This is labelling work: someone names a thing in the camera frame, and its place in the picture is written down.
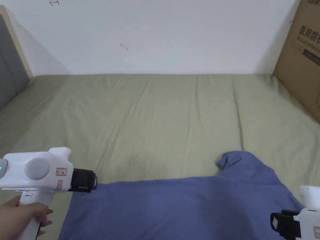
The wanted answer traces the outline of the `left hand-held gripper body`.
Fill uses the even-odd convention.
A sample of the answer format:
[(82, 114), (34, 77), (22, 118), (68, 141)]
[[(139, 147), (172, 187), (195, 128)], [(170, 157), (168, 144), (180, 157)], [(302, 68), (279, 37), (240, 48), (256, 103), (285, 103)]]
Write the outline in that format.
[(71, 149), (8, 153), (0, 160), (0, 189), (21, 192), (19, 206), (41, 203), (49, 207), (56, 193), (90, 193), (98, 185), (93, 170), (75, 168)]

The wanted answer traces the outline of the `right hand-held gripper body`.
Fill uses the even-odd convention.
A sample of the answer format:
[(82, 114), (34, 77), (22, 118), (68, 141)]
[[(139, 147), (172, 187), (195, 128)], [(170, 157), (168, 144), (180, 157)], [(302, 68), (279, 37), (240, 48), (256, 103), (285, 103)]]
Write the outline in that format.
[(286, 240), (320, 239), (320, 187), (301, 186), (306, 207), (301, 211), (282, 210), (270, 215), (271, 228)]

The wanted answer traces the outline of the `person's left hand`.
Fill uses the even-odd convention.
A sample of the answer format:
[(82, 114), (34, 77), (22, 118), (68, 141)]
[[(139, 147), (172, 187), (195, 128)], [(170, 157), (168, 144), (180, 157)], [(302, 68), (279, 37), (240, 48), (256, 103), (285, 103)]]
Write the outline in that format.
[(0, 239), (17, 240), (32, 219), (40, 222), (40, 227), (52, 224), (48, 215), (53, 213), (42, 203), (19, 205), (16, 196), (0, 206)]

